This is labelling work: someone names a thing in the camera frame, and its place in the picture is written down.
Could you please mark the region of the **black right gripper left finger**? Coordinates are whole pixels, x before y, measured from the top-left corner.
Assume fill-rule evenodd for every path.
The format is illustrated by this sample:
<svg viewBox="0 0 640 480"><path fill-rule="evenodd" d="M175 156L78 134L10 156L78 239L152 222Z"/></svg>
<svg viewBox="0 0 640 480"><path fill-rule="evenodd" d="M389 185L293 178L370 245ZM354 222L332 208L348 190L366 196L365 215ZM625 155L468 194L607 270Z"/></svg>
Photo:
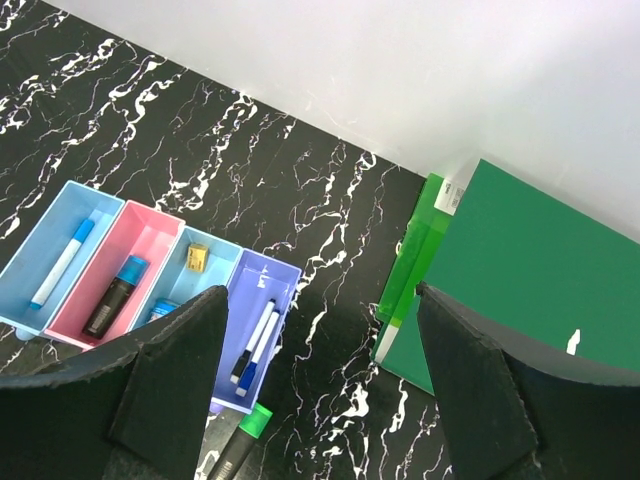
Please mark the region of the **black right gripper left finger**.
<svg viewBox="0 0 640 480"><path fill-rule="evenodd" d="M1 379L4 479L191 479L228 319L210 287L164 317Z"/></svg>

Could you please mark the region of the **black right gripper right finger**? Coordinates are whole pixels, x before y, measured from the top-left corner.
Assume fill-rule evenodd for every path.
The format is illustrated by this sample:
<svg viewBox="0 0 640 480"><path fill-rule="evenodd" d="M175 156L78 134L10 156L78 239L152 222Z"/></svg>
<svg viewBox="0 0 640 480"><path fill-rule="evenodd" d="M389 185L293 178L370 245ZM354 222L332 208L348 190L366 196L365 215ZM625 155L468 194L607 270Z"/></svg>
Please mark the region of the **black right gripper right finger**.
<svg viewBox="0 0 640 480"><path fill-rule="evenodd" d="M638 478L638 373L571 356L425 283L416 292L456 478Z"/></svg>

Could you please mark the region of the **small black silver pen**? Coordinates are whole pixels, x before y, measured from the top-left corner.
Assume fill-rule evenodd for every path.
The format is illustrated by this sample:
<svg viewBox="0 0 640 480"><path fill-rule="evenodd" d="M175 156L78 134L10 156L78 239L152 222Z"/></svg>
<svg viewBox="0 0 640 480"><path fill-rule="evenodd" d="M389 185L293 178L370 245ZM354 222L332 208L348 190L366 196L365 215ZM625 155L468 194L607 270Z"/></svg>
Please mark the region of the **small black silver pen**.
<svg viewBox="0 0 640 480"><path fill-rule="evenodd" d="M259 318L259 321L246 344L244 352L236 360L236 363L231 371L230 380L232 383L237 384L239 382L242 374L244 373L244 370L249 364L251 354L264 331L264 328L275 308L275 305L276 305L276 301L274 299L270 299L265 305L264 310L262 311L261 316Z"/></svg>

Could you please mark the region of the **blue tip thin pen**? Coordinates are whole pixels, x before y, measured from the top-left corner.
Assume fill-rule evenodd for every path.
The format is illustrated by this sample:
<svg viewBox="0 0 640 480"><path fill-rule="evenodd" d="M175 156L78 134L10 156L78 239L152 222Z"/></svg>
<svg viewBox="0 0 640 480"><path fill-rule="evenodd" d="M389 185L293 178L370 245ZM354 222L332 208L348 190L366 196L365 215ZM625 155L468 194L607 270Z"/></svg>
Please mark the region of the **blue tip thin pen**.
<svg viewBox="0 0 640 480"><path fill-rule="evenodd" d="M252 352L251 360L239 380L238 386L236 388L236 394L238 396L244 397L250 389L255 377L258 364L278 323L279 317L280 312L277 310L273 310L259 338L257 346Z"/></svg>

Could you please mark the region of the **yellow eraser block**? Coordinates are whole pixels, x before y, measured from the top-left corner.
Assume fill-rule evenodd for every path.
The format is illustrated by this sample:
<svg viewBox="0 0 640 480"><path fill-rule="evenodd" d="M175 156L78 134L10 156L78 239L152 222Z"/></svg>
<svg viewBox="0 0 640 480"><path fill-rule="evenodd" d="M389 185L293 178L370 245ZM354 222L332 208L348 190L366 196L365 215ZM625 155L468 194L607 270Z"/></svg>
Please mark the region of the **yellow eraser block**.
<svg viewBox="0 0 640 480"><path fill-rule="evenodd" d="M206 269L209 249L206 245L191 243L187 249L186 268L203 273Z"/></svg>

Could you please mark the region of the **purple bin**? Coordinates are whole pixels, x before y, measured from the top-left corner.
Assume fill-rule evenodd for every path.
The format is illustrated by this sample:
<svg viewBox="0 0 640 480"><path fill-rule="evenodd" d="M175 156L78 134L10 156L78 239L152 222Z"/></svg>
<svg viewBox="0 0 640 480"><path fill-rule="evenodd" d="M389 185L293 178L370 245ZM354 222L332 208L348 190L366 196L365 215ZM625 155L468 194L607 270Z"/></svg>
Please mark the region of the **purple bin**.
<svg viewBox="0 0 640 480"><path fill-rule="evenodd" d="M298 267L243 251L228 287L228 319L212 407L252 410L300 276Z"/></svg>

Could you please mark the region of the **pink bin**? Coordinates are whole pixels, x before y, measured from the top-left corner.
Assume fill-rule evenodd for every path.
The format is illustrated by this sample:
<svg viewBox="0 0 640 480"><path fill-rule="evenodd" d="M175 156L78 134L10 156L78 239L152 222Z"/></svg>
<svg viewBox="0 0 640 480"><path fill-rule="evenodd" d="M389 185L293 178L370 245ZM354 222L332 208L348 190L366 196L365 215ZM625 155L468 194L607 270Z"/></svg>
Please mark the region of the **pink bin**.
<svg viewBox="0 0 640 480"><path fill-rule="evenodd" d="M127 201L45 334L87 350L130 331L184 226Z"/></svg>

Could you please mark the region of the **blue cap white marker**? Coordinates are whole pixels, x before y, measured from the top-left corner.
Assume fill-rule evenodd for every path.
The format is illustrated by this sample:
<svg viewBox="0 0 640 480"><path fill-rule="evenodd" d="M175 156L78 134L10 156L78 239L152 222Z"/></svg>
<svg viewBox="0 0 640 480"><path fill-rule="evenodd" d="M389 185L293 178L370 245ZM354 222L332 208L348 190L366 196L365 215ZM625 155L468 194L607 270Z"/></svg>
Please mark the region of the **blue cap white marker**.
<svg viewBox="0 0 640 480"><path fill-rule="evenodd" d="M39 310L44 306L54 288L57 286L63 274L85 242L86 238L91 233L94 225L95 222L89 218L84 219L81 222L81 224L74 232L71 240L68 242L58 259L52 266L51 270L43 280L42 284L31 298L29 302L29 307L31 309Z"/></svg>

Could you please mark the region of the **green cap grey marker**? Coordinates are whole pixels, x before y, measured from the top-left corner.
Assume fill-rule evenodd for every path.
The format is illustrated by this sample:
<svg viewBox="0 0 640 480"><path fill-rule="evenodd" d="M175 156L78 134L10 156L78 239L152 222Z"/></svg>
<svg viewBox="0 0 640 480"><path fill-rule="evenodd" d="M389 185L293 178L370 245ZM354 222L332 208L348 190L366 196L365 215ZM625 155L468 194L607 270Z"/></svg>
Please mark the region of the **green cap grey marker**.
<svg viewBox="0 0 640 480"><path fill-rule="evenodd" d="M234 479L244 464L257 440L261 437L273 412L256 403L234 430L218 460L207 476L207 480Z"/></svg>

